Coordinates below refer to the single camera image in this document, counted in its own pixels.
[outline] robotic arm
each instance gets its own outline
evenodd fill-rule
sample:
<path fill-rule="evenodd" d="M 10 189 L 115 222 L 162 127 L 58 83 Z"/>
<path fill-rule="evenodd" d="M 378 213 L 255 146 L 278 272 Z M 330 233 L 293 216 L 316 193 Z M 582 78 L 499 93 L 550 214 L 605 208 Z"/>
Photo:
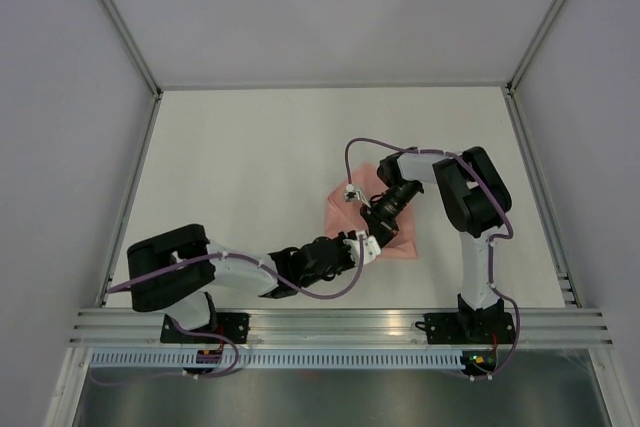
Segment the robotic arm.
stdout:
<path fill-rule="evenodd" d="M 509 193 L 484 149 L 474 147 L 461 157 L 503 211 L 510 210 Z M 362 202 L 360 214 L 368 232 L 345 232 L 333 239 L 318 237 L 300 248 L 246 255 L 209 240 L 204 228 L 193 224 L 132 245 L 127 250 L 132 281 L 126 284 L 131 288 L 133 309 L 162 311 L 186 330 L 204 327 L 214 331 L 212 286 L 280 299 L 298 292 L 291 285 L 306 288 L 320 280 L 330 281 L 360 263 L 372 262 L 381 253 L 398 234 L 397 216 L 424 192 L 422 184 L 426 182 L 438 185 L 449 221 L 460 232 L 464 280 L 458 296 L 459 320 L 467 336 L 473 338 L 478 323 L 486 324 L 488 315 L 503 315 L 503 302 L 488 278 L 488 239 L 502 228 L 501 217 L 480 187 L 473 185 L 469 173 L 443 154 L 396 153 L 380 162 L 377 175 L 388 187 L 381 195 L 366 199 L 352 184 L 345 191 L 345 200 Z M 184 261 L 189 265 L 171 269 Z M 277 273 L 278 278 L 269 272 Z"/>

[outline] gray floor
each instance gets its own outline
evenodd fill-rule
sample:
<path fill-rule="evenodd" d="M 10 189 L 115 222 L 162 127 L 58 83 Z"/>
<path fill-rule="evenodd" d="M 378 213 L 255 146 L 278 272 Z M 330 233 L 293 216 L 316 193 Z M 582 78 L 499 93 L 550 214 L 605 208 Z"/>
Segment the gray floor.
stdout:
<path fill-rule="evenodd" d="M 106 426 L 608 426 L 588 357 L 520 353 L 498 378 L 471 384 L 435 371 L 245 370 L 223 379 L 146 379 L 101 369 L 76 425 Z"/>

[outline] white table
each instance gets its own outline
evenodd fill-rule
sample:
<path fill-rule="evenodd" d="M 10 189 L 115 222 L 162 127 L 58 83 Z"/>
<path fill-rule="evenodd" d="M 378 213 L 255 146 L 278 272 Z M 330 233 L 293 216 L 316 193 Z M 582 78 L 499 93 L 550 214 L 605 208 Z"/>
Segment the white table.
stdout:
<path fill-rule="evenodd" d="M 126 248 L 189 223 L 229 248 L 266 253 L 323 234 L 326 197 L 345 178 L 343 150 L 364 136 L 399 146 L 461 151 L 481 145 L 513 198 L 515 238 L 497 246 L 496 279 L 521 307 L 564 302 L 499 88 L 366 88 L 166 92 L 120 252 L 114 283 L 128 279 Z M 389 151 L 352 148 L 355 169 Z M 412 202 L 419 260 L 377 260 L 346 296 L 261 299 L 218 288 L 221 308 L 455 307 L 462 282 L 458 233 L 437 188 Z M 353 270 L 310 289 L 342 289 Z M 128 294 L 109 307 L 129 307 Z"/>

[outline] folded pink fabric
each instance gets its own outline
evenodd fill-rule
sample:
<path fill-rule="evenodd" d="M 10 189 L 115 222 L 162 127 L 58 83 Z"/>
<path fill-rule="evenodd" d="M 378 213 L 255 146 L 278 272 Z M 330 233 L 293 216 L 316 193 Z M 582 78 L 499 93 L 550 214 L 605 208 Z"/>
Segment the folded pink fabric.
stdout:
<path fill-rule="evenodd" d="M 387 186 L 376 175 L 376 167 L 372 164 L 362 164 L 352 174 L 352 182 L 359 185 L 367 198 L 380 194 Z M 340 232 L 350 230 L 366 230 L 367 224 L 360 217 L 360 202 L 345 202 L 343 193 L 347 185 L 345 180 L 327 198 L 327 209 L 324 221 L 324 234 L 335 237 Z M 398 235 L 382 250 L 379 258 L 387 259 L 417 259 L 416 226 L 413 220 L 413 209 L 410 205 L 405 208 L 396 219 Z"/>

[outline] cable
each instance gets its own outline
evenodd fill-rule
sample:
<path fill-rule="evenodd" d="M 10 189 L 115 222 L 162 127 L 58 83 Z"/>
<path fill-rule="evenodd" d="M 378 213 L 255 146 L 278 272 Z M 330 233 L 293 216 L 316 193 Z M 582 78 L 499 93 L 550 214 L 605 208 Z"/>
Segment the cable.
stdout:
<path fill-rule="evenodd" d="M 249 262 L 250 264 L 255 265 L 256 267 L 258 267 L 259 269 L 264 270 L 265 272 L 267 272 L 269 275 L 271 275 L 272 277 L 276 278 L 279 282 L 282 282 L 283 284 L 285 284 L 287 287 L 295 290 L 296 292 L 299 292 L 303 295 L 306 295 L 307 297 L 311 297 L 313 299 L 318 299 L 318 300 L 333 300 L 333 299 L 337 299 L 338 297 L 342 297 L 343 295 L 345 295 L 347 292 L 349 292 L 351 289 L 353 289 L 353 287 L 356 285 L 356 283 L 358 282 L 358 280 L 360 279 L 360 276 L 362 275 L 362 271 L 363 271 L 363 267 L 364 267 L 364 240 L 362 239 L 362 237 L 360 237 L 359 239 L 359 248 L 360 248 L 360 258 L 358 259 L 358 267 L 356 269 L 356 274 L 353 276 L 353 279 L 351 280 L 351 282 L 349 283 L 349 285 L 347 285 L 344 289 L 342 289 L 339 292 L 336 292 L 335 294 L 316 294 L 314 292 L 310 292 L 306 289 L 303 289 L 302 287 L 298 287 L 297 285 L 295 285 L 293 282 L 285 279 L 284 277 L 282 277 L 280 274 L 278 274 L 278 272 L 276 272 L 275 270 L 273 270 L 271 267 L 268 267 L 266 265 L 264 265 L 262 263 L 262 261 L 254 259 L 253 257 L 250 257 L 248 255 L 244 255 L 244 254 L 238 254 L 238 253 L 234 253 L 234 252 L 229 252 L 226 254 L 226 257 L 230 258 L 230 259 L 238 259 L 238 260 L 243 260 L 245 262 Z M 140 275 L 134 279 L 128 280 L 126 282 L 122 282 L 121 284 L 115 285 L 113 287 L 110 287 L 109 289 L 107 289 L 107 294 L 115 294 L 116 292 L 123 292 L 123 291 L 127 291 L 129 290 L 132 286 L 140 284 L 142 282 L 146 282 L 148 280 L 151 279 L 155 279 L 157 277 L 160 277 L 162 275 L 166 275 L 170 272 L 174 272 L 176 270 L 180 270 L 183 269 L 191 264 L 195 264 L 197 262 L 202 262 L 204 260 L 214 260 L 214 259 L 221 259 L 223 258 L 223 252 L 214 252 L 212 254 L 207 254 L 207 255 L 200 255 L 198 257 L 192 257 L 190 259 L 186 259 L 183 260 L 182 262 L 178 262 L 176 264 L 173 265 L 169 265 L 168 267 L 163 267 L 161 269 L 155 270 L 153 272 L 149 272 L 148 274 L 144 274 L 144 275 Z"/>
<path fill-rule="evenodd" d="M 513 238 L 513 226 L 511 225 L 511 222 L 509 221 L 506 212 L 504 211 L 504 209 L 502 208 L 502 206 L 500 205 L 500 203 L 498 202 L 498 200 L 495 198 L 495 196 L 491 193 L 491 190 L 489 190 L 489 187 L 487 187 L 487 185 L 484 183 L 484 181 L 480 178 L 480 176 L 475 172 L 475 170 L 473 170 L 473 168 L 464 161 L 464 159 L 462 157 L 460 157 L 458 154 L 454 153 L 454 152 L 445 152 L 442 150 L 438 150 L 438 149 L 420 149 L 420 150 L 416 150 L 416 149 L 403 149 L 401 147 L 396 147 L 395 145 L 391 145 L 391 144 L 387 144 L 386 142 L 381 142 L 379 140 L 376 139 L 370 139 L 368 137 L 356 137 L 355 139 L 351 139 L 348 143 L 347 146 L 344 149 L 344 162 L 345 162 L 345 167 L 347 170 L 347 182 L 351 183 L 351 167 L 349 165 L 349 148 L 355 144 L 356 142 L 367 142 L 370 144 L 376 144 L 376 145 L 380 145 L 382 147 L 386 147 L 387 149 L 393 150 L 395 152 L 401 152 L 403 154 L 437 154 L 437 155 L 443 155 L 445 157 L 450 157 L 452 159 L 454 159 L 456 162 L 458 162 L 458 164 L 460 165 L 460 167 L 462 167 L 470 176 L 471 178 L 474 180 L 474 182 L 476 182 L 478 184 L 478 187 L 480 187 L 480 190 L 482 190 L 482 192 L 485 194 L 485 196 L 487 197 L 487 199 L 489 200 L 489 202 L 491 203 L 491 205 L 493 206 L 493 208 L 496 210 L 496 212 L 498 213 L 498 216 L 500 217 L 500 220 L 502 220 L 502 223 L 505 225 L 505 227 L 507 228 L 507 233 L 503 234 L 503 233 L 495 233 L 493 235 L 491 235 L 489 237 L 489 239 L 487 239 L 487 242 L 489 244 L 489 267 L 488 267 L 488 277 L 489 277 L 489 284 L 490 284 L 490 288 L 493 291 L 494 294 L 496 294 L 498 297 L 500 297 L 502 300 L 509 302 L 512 306 L 513 306 L 513 310 L 515 312 L 515 317 L 516 317 L 516 321 L 515 321 L 515 338 L 513 340 L 513 343 L 511 344 L 511 349 L 509 350 L 509 353 L 507 354 L 507 357 L 504 359 L 504 361 L 502 362 L 502 364 L 500 366 L 497 366 L 496 369 L 492 372 L 492 375 L 496 375 L 499 372 L 501 372 L 508 364 L 509 362 L 511 362 L 511 359 L 513 358 L 513 354 L 516 350 L 516 347 L 518 346 L 518 342 L 520 340 L 520 308 L 518 307 L 518 304 L 516 303 L 516 301 L 514 299 L 512 299 L 511 297 L 503 294 L 502 292 L 500 292 L 498 290 L 497 287 L 495 287 L 495 276 L 494 276 L 494 242 L 496 239 L 512 239 Z M 484 376 L 480 376 L 480 377 L 475 377 L 474 380 L 484 380 L 488 378 L 488 374 L 484 375 Z"/>
<path fill-rule="evenodd" d="M 191 375 L 192 378 L 194 379 L 198 379 L 200 377 L 203 378 L 215 378 L 215 377 L 224 377 L 225 375 L 229 375 L 232 374 L 234 372 L 234 368 L 235 366 L 238 364 L 238 362 L 240 361 L 240 351 L 238 350 L 238 346 L 235 344 L 235 342 L 233 342 L 231 339 L 229 339 L 228 337 L 224 336 L 224 335 L 220 335 L 220 334 L 214 334 L 214 333 L 205 333 L 205 332 L 191 332 L 189 330 L 186 330 L 185 328 L 183 328 L 177 320 L 175 320 L 173 317 L 170 317 L 171 322 L 173 323 L 173 327 L 180 333 L 184 334 L 184 335 L 188 335 L 190 337 L 205 337 L 205 338 L 210 338 L 210 339 L 217 339 L 219 340 L 220 343 L 220 348 L 222 348 L 225 344 L 229 345 L 232 349 L 233 352 L 235 353 L 235 356 L 233 358 L 233 362 L 231 362 L 231 365 L 229 365 L 229 367 L 226 367 L 225 369 L 219 371 L 219 372 L 209 372 L 207 374 L 197 374 L 197 375 Z M 219 352 L 218 356 L 216 356 L 216 360 L 220 360 L 221 356 L 222 356 L 222 351 L 220 350 L 220 348 L 217 350 L 217 352 Z M 198 359 L 200 359 L 200 357 L 205 357 L 205 359 L 201 359 L 201 360 L 212 360 L 209 359 L 208 356 L 198 356 Z M 139 380 L 147 380 L 147 379 L 155 379 L 155 378 L 160 378 L 160 377 L 177 377 L 177 376 L 185 376 L 185 371 L 184 370 L 180 370 L 180 371 L 170 371 L 170 372 L 156 372 L 150 375 L 145 375 L 144 377 L 138 377 L 136 379 L 127 379 L 127 380 L 123 380 L 123 381 L 115 381 L 115 382 L 109 382 L 109 381 L 105 381 L 105 380 L 99 380 L 96 379 L 96 377 L 93 375 L 93 371 L 92 369 L 88 369 L 87 371 L 87 377 L 89 378 L 89 380 L 91 382 L 93 382 L 94 384 L 96 384 L 99 387 L 118 387 L 118 386 L 122 386 L 122 385 L 129 385 L 130 383 L 133 382 L 137 382 Z"/>

